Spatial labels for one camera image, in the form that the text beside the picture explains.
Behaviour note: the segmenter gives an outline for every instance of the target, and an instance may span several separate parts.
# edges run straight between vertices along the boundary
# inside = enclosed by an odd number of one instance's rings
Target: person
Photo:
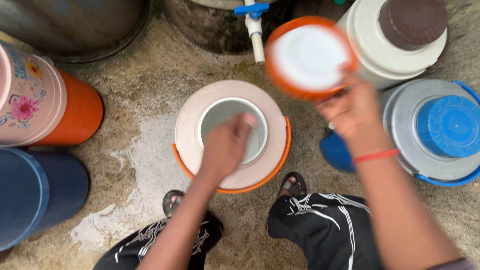
[[[372,86],[347,72],[344,80],[350,89],[316,101],[316,109],[335,126],[352,157],[392,150]],[[253,115],[244,114],[214,128],[187,193],[165,195],[168,217],[115,245],[94,270],[203,269],[206,253],[223,232],[222,222],[207,211],[209,201],[240,163],[255,123]],[[298,244],[309,270],[474,269],[429,215],[395,157],[355,166],[368,203],[355,196],[308,194],[306,181],[291,172],[269,212],[269,235]]]

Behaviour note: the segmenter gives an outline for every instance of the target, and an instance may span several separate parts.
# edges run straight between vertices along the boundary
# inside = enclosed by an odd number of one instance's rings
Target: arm
[[[346,83],[351,90],[318,102],[319,112],[333,122],[352,157],[393,149],[372,86],[349,74]],[[372,210],[380,257],[388,269],[421,270],[461,258],[394,157],[359,163],[356,171]]]
[[[255,123],[253,115],[239,115],[209,133],[200,170],[137,270],[187,269],[208,203],[220,182],[240,163]]]

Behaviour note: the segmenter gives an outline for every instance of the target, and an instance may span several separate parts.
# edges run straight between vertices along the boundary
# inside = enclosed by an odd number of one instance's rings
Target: pink flower
[[[31,98],[21,95],[20,100],[10,104],[12,118],[15,117],[18,120],[33,118],[33,113],[38,111],[37,104],[38,101],[33,101]]]

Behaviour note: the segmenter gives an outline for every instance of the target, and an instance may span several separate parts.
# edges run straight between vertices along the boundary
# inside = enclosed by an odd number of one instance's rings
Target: black pants
[[[370,210],[362,198],[337,194],[282,196],[268,216],[268,233],[298,244],[309,270],[381,269]],[[168,219],[155,222],[123,239],[109,250],[94,270],[134,270]],[[189,270],[204,268],[205,256],[221,238],[223,224],[211,213],[197,234]]]

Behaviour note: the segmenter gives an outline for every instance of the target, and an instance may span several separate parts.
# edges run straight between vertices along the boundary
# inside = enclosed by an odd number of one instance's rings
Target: white pipe
[[[262,64],[265,62],[264,42],[260,33],[252,35],[253,55],[255,56],[255,63]]]
[[[250,6],[255,4],[255,0],[245,0],[245,5]],[[265,62],[264,43],[262,41],[262,19],[254,20],[250,15],[245,16],[245,25],[248,29],[248,35],[252,39],[253,55],[256,64],[263,64]]]

